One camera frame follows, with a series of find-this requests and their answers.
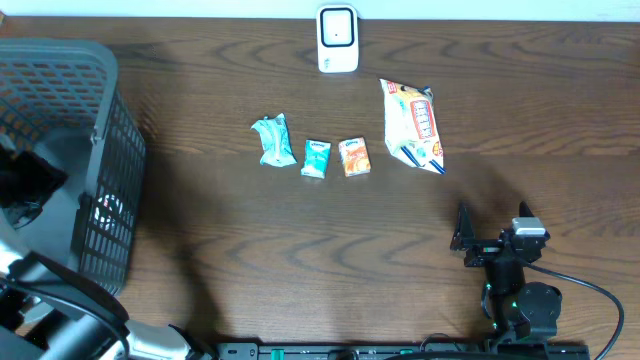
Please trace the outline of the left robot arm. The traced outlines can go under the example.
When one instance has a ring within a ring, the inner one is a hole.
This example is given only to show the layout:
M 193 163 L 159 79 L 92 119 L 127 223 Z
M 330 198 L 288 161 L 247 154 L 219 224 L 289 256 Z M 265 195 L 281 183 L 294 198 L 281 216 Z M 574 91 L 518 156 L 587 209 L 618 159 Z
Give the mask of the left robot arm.
M 179 328 L 130 319 L 107 290 L 27 246 L 20 229 L 66 179 L 33 153 L 1 149 L 2 358 L 215 358 Z

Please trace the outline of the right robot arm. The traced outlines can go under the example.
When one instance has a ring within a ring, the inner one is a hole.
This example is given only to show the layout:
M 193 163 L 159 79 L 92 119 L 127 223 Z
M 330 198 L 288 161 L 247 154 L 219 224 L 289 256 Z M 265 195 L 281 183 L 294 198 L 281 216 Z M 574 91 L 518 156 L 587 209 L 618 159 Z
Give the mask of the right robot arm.
M 465 253 L 466 267 L 481 267 L 486 282 L 481 295 L 485 316 L 494 322 L 486 346 L 543 343 L 557 334 L 561 292 L 541 282 L 527 282 L 524 268 L 542 255 L 550 234 L 526 203 L 511 226 L 494 239 L 476 237 L 465 206 L 458 210 L 450 249 Z

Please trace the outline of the yellow snack bag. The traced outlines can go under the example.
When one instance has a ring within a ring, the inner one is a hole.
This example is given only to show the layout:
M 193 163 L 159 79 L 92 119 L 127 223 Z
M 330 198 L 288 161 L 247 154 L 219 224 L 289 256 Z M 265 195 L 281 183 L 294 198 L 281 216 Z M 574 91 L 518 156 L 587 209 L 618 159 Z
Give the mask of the yellow snack bag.
M 430 87 L 414 88 L 380 79 L 384 102 L 384 141 L 391 156 L 409 167 L 444 175 Z

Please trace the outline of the teal wrapper pack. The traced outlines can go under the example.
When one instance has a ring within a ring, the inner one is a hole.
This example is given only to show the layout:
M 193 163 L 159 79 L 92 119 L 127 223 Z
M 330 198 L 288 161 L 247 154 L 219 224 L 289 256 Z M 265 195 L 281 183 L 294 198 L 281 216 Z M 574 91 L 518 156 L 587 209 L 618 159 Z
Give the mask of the teal wrapper pack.
M 263 149 L 261 165 L 286 167 L 297 163 L 284 113 L 280 113 L 275 118 L 264 117 L 256 121 L 251 126 L 251 130 L 255 130 L 260 137 Z

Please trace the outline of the orange tissue pack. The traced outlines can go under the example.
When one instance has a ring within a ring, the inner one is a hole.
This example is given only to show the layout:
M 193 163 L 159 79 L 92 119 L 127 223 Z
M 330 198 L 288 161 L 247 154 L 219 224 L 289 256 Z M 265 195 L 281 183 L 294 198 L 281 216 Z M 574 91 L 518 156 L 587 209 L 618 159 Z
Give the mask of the orange tissue pack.
M 363 137 L 346 139 L 338 144 L 339 154 L 346 177 L 366 174 L 371 163 Z

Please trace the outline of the teal tissue pack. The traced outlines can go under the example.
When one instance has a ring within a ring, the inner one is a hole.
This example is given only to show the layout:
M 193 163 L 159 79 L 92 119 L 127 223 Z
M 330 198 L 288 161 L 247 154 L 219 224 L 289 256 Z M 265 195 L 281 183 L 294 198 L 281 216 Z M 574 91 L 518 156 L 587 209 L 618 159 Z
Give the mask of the teal tissue pack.
M 308 139 L 305 144 L 305 160 L 301 175 L 324 179 L 330 158 L 331 144 Z

